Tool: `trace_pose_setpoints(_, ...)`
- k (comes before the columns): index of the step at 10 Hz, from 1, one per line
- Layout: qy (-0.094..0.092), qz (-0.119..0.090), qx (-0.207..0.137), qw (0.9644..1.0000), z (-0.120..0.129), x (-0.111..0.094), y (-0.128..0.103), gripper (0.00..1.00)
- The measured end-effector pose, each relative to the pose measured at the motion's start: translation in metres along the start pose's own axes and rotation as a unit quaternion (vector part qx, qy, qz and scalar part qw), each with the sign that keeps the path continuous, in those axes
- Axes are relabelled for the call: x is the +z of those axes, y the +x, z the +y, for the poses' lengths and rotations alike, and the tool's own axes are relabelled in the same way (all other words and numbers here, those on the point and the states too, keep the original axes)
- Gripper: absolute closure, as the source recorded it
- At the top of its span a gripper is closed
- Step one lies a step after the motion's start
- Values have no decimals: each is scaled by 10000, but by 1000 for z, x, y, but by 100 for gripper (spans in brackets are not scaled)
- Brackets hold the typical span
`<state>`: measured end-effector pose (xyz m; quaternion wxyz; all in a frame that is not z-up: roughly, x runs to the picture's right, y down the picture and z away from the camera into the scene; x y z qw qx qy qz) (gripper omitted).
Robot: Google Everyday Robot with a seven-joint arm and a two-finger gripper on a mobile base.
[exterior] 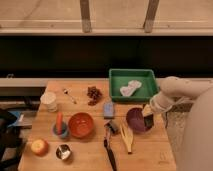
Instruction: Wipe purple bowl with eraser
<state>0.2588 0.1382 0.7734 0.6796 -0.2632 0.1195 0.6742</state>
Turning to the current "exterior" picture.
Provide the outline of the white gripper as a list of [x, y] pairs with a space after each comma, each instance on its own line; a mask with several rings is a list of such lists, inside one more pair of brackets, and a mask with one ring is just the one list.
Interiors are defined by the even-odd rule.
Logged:
[[168, 109], [167, 99], [162, 93], [154, 95], [150, 99], [149, 105], [153, 114], [164, 113]]

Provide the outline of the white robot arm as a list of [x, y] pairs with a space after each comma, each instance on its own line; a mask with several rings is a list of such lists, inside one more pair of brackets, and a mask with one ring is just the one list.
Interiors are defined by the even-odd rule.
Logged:
[[164, 113], [183, 98], [194, 104], [186, 120], [176, 171], [213, 171], [213, 80], [166, 77], [149, 104], [153, 113]]

